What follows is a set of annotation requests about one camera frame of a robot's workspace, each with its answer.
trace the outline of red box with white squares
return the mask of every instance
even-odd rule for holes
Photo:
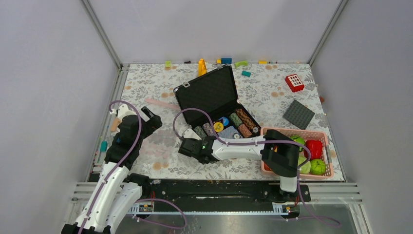
[[[302,83],[301,79],[298,77],[297,74],[287,76],[285,78],[285,82],[287,82],[288,87],[290,87],[293,93],[304,89],[304,84]]]

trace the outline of blue block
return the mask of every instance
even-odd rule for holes
[[[102,141],[102,144],[100,144],[100,151],[101,152],[106,152],[108,148],[108,142],[107,141]]]
[[[232,63],[232,58],[222,58],[221,63],[222,64],[230,64],[230,63]]]
[[[246,76],[246,77],[250,77],[251,73],[250,73],[250,72],[243,71],[243,72],[241,73],[241,75]]]

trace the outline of basket handle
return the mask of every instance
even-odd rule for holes
[[[328,163],[332,163],[333,161],[331,160],[331,156],[330,156],[330,154],[328,153],[328,151],[329,151],[328,145],[324,146],[324,149],[325,149],[325,154],[327,155],[327,161],[328,161]]]

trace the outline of wall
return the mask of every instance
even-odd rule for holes
[[[313,66],[375,234],[411,233],[413,1],[352,0]]]
[[[80,1],[0,11],[0,233],[60,233],[116,68]]]
[[[307,62],[340,0],[91,0],[124,63]]]

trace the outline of floral tablecloth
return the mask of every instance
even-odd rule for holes
[[[207,64],[206,67],[210,71],[215,68],[215,65]],[[297,129],[282,117],[294,99],[316,113],[307,130],[323,131],[328,134],[334,177],[327,180],[343,181],[343,174],[310,66],[308,64],[250,64],[237,69],[232,65],[232,69],[239,102],[262,127]],[[251,77],[242,76],[243,70],[251,72]],[[291,92],[284,81],[285,77],[291,74],[299,75],[304,81],[303,91]],[[150,178],[168,179],[276,179],[262,175],[261,162],[257,160],[232,159],[203,165],[193,158],[178,153],[180,141],[172,130],[172,121],[179,111],[148,104],[145,99],[178,105],[173,88],[184,81],[196,78],[197,75],[198,64],[173,64],[170,68],[166,68],[164,64],[130,65],[122,100],[130,102],[138,109],[147,106],[159,115],[163,122],[163,126],[144,141],[140,156],[131,172],[147,175]],[[182,116],[178,118],[177,126],[180,133],[188,128]]]

